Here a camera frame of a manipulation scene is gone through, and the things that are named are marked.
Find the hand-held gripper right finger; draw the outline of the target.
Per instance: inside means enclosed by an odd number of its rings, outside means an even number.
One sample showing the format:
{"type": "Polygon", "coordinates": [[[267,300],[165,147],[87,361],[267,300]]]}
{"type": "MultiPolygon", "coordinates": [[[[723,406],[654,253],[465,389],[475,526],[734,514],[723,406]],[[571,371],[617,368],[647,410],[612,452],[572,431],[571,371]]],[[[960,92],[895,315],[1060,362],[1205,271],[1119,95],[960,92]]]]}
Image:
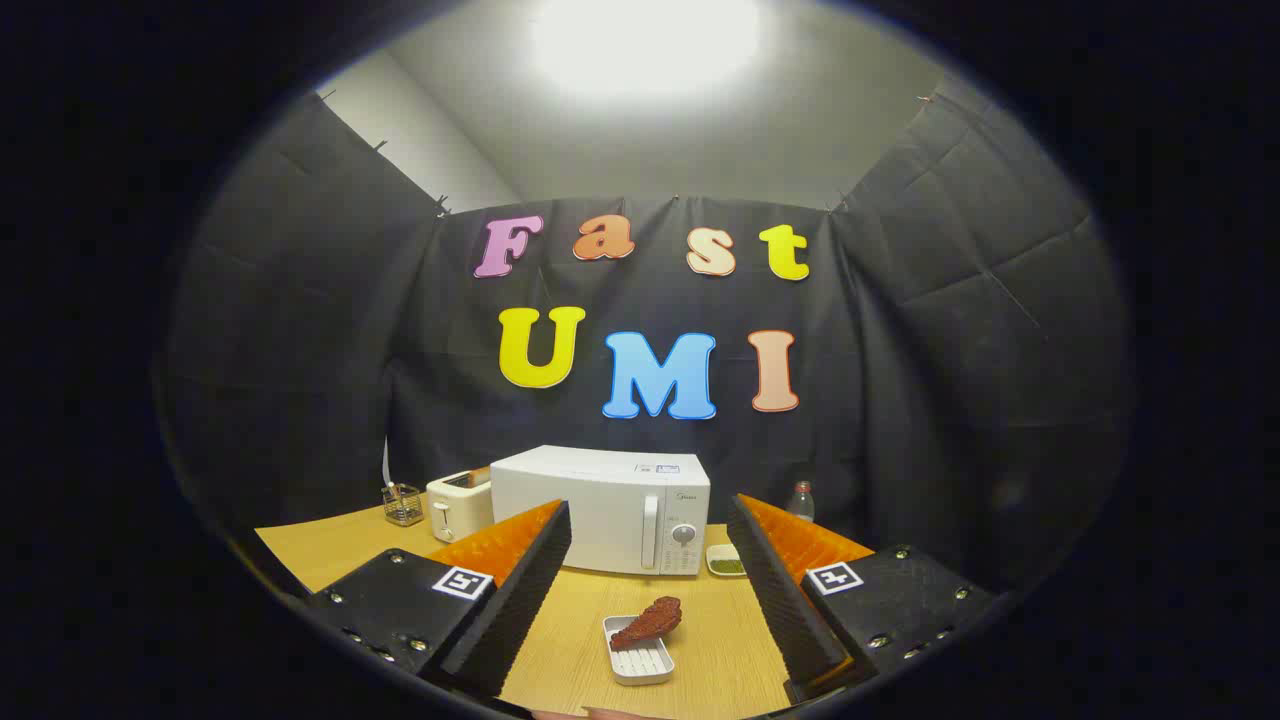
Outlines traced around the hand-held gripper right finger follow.
{"type": "Polygon", "coordinates": [[[923,664],[997,602],[915,546],[874,551],[746,495],[732,498],[727,532],[795,705],[923,664]]]}

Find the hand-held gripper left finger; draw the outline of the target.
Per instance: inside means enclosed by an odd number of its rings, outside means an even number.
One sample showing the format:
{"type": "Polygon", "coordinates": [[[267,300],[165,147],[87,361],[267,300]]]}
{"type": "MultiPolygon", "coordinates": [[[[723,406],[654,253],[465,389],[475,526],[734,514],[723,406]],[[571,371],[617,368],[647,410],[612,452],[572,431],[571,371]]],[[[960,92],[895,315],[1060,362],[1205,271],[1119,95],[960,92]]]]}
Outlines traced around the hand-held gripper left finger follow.
{"type": "Polygon", "coordinates": [[[305,606],[380,664],[497,697],[571,542],[570,505],[553,500],[428,556],[385,550],[305,606]]]}

